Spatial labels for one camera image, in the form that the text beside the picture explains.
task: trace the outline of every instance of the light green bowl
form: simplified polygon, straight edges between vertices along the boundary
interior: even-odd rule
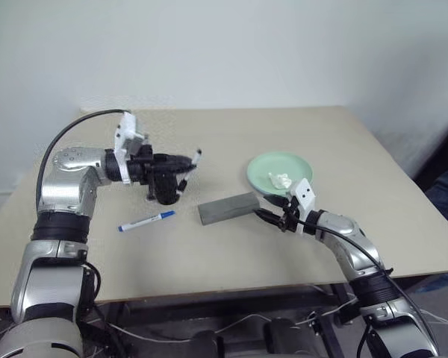
[[[251,160],[247,166],[247,179],[259,192],[267,194],[285,195],[287,189],[276,189],[270,179],[269,173],[274,175],[286,173],[292,184],[307,178],[312,182],[314,173],[311,166],[298,155],[285,151],[271,151]]]

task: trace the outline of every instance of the table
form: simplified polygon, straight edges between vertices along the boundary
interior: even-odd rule
[[[246,166],[266,151],[290,151],[314,169],[317,208],[353,217],[395,277],[448,271],[448,222],[368,130],[343,107],[146,110],[155,152],[203,150],[184,197],[163,222],[117,226],[165,211],[146,188],[99,188],[89,261],[103,276],[99,301],[344,281],[331,251],[247,215],[202,226],[197,204],[249,192]],[[57,148],[113,147],[118,116],[85,122]],[[0,306],[8,305],[35,223],[36,164],[0,211]],[[263,207],[279,211],[266,204]]]

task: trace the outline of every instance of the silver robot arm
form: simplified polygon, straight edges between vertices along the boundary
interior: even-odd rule
[[[13,288],[16,326],[1,339],[0,358],[83,356],[77,323],[97,294],[94,271],[87,267],[87,234],[98,187],[138,181],[149,185],[150,199],[173,204],[186,186],[175,175],[195,169],[201,154],[194,160],[153,154],[148,136],[137,132],[136,118],[128,112],[114,137],[114,149],[74,147],[54,156]]]
[[[355,220],[323,210],[315,211],[315,194],[306,179],[292,186],[287,198],[276,195],[265,198],[282,207],[284,215],[256,210],[261,219],[282,231],[314,235],[333,252],[359,301],[362,317],[371,326],[367,344],[373,357],[438,356],[416,312],[382,272],[385,267],[375,245]],[[363,248],[379,265],[376,266],[342,236]]]

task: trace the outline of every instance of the blue pen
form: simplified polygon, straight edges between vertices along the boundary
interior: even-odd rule
[[[157,214],[156,216],[152,216],[150,218],[139,220],[138,222],[130,222],[129,224],[124,224],[118,227],[118,231],[123,232],[130,229],[134,229],[138,226],[143,226],[145,224],[149,224],[150,222],[156,222],[157,220],[165,219],[171,215],[174,215],[175,211],[166,211],[165,213]]]

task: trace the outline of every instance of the white object on plate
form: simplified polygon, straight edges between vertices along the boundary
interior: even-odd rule
[[[277,175],[269,173],[269,179],[276,189],[289,189],[292,185],[292,179],[289,178],[287,173]]]

